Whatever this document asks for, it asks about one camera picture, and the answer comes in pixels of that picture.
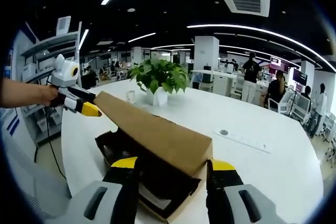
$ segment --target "white flower pot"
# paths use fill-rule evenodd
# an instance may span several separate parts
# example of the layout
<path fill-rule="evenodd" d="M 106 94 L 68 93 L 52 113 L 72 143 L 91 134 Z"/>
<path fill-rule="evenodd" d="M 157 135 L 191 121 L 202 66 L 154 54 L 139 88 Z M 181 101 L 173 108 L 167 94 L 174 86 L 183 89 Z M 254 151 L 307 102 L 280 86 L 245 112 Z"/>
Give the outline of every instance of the white flower pot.
<path fill-rule="evenodd" d="M 155 94 L 150 89 L 147 89 L 147 101 L 152 105 L 164 105 L 168 101 L 168 93 L 162 87 L 159 87 Z"/>

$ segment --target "potted plant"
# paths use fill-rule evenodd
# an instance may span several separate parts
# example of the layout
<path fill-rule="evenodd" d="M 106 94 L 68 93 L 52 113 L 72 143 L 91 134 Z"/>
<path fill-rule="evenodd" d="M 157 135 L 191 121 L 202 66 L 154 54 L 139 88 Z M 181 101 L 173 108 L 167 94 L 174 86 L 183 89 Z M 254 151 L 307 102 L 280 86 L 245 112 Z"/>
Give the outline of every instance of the potted plant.
<path fill-rule="evenodd" d="M 146 60 L 130 69 L 131 80 L 136 79 L 142 91 L 147 92 L 152 105 L 167 103 L 168 94 L 187 87 L 187 73 L 176 63 L 167 60 Z"/>

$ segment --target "glass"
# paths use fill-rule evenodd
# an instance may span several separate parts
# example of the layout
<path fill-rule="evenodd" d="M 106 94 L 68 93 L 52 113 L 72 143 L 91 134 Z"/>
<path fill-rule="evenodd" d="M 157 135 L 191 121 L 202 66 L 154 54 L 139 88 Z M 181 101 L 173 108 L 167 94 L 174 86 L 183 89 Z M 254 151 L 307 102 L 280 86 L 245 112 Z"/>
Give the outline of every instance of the glass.
<path fill-rule="evenodd" d="M 126 93 L 126 99 L 128 103 L 133 104 L 135 99 L 135 91 L 131 90 Z"/>

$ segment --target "cardboard box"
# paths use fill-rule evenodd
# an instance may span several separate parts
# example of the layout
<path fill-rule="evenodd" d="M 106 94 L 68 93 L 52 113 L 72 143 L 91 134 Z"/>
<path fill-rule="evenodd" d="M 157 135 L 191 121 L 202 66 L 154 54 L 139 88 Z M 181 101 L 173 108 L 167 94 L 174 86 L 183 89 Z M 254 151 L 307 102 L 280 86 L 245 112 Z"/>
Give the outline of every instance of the cardboard box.
<path fill-rule="evenodd" d="M 206 180 L 212 140 L 105 92 L 94 100 L 119 128 L 96 139 L 111 164 L 125 155 L 142 160 L 139 201 L 160 219 L 172 221 Z"/>

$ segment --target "white table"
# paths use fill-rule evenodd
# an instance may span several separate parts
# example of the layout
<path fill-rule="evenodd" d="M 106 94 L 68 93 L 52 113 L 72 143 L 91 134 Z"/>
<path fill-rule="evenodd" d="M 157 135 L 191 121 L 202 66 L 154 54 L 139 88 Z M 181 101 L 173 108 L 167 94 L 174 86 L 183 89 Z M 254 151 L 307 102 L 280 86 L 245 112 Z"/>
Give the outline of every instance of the white table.
<path fill-rule="evenodd" d="M 223 73 L 223 72 L 218 72 L 218 71 L 211 71 L 211 70 L 192 70 L 194 73 L 206 73 L 206 74 L 212 74 L 214 76 L 221 76 L 221 77 L 226 77 L 232 80 L 237 79 L 236 74 L 232 73 Z M 257 81 L 257 85 L 260 85 L 262 87 L 268 88 L 269 83 L 265 81 Z"/>
<path fill-rule="evenodd" d="M 319 161 L 297 121 L 258 106 L 201 90 L 187 88 L 185 94 L 169 95 L 168 104 L 158 107 L 143 103 L 145 93 L 134 81 L 119 81 L 96 87 L 91 92 L 111 93 L 125 100 L 135 90 L 136 106 L 213 139 L 214 158 L 233 164 L 245 184 L 252 184 L 277 206 L 288 223 L 303 223 L 323 197 Z M 271 154 L 218 136 L 226 129 L 266 143 Z M 106 168 L 95 137 L 117 126 L 105 115 L 89 118 L 64 111 L 62 155 L 72 195 L 94 180 L 102 180 Z M 208 223 L 205 185 L 172 224 Z M 135 223 L 160 223 L 139 211 Z"/>

